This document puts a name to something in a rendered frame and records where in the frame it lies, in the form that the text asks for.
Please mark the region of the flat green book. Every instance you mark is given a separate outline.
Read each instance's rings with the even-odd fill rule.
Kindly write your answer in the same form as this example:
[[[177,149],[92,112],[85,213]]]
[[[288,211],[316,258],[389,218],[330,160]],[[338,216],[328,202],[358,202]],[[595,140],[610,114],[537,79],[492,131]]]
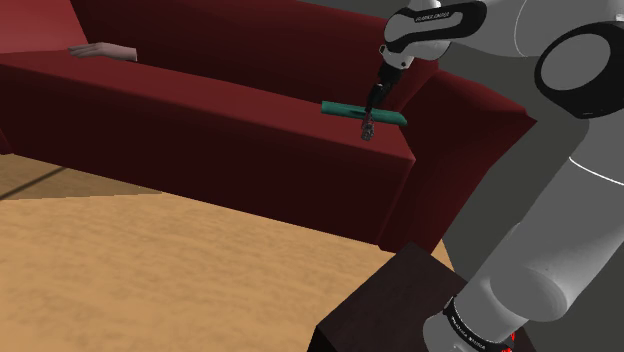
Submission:
[[[349,104],[342,104],[337,102],[323,101],[321,103],[321,112],[327,115],[334,115],[340,117],[347,117],[353,119],[363,120],[366,115],[365,108],[363,106],[355,106]],[[393,124],[397,126],[407,126],[408,122],[406,118],[399,112],[381,110],[373,108],[370,113],[370,117],[374,122],[381,122],[386,124]]]

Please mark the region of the dark red sofa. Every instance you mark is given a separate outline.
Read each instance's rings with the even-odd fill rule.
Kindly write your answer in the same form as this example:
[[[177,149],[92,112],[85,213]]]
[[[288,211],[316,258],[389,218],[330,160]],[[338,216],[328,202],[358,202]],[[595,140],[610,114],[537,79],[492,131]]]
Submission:
[[[14,153],[396,251],[432,250],[532,126],[487,87],[418,60],[364,103],[385,22],[298,0],[0,0],[0,154]],[[138,61],[77,58],[106,42]]]

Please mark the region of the dark robot stand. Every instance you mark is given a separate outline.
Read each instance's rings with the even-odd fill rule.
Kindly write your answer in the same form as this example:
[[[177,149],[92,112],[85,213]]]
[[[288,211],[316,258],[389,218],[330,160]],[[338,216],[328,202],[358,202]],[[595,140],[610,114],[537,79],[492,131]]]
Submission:
[[[307,352],[428,352],[425,320],[465,285],[410,242],[317,324]]]

